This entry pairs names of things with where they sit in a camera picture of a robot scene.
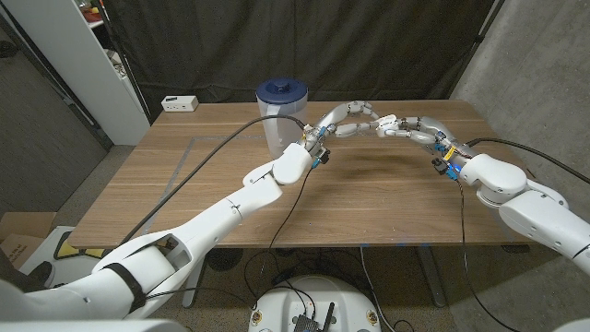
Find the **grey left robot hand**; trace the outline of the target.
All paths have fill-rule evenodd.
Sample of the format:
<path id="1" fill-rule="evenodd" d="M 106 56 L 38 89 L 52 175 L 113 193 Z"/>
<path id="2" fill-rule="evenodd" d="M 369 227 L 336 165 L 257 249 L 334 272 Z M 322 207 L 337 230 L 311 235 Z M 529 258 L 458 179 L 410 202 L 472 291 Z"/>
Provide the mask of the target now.
<path id="1" fill-rule="evenodd" d="M 368 123 L 340 124 L 348 116 L 359 114 L 368 115 L 371 120 Z M 375 129 L 378 125 L 379 115 L 373 110 L 367 101 L 351 101 L 343 103 L 324 114 L 314 125 L 307 125 L 303 131 L 303 137 L 299 144 L 308 152 L 323 144 L 328 136 L 348 137 L 369 129 Z"/>

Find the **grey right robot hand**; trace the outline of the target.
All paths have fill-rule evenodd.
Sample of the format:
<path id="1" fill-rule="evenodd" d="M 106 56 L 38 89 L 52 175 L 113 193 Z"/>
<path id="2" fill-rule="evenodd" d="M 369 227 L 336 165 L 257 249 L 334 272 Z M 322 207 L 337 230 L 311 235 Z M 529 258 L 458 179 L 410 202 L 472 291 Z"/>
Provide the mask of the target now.
<path id="1" fill-rule="evenodd" d="M 440 153 L 447 161 L 459 157 L 469 160 L 478 154 L 467 144 L 460 143 L 443 123 L 428 116 L 397 118 L 390 114 L 377 122 L 377 136 L 407 138 L 421 145 L 430 154 Z"/>

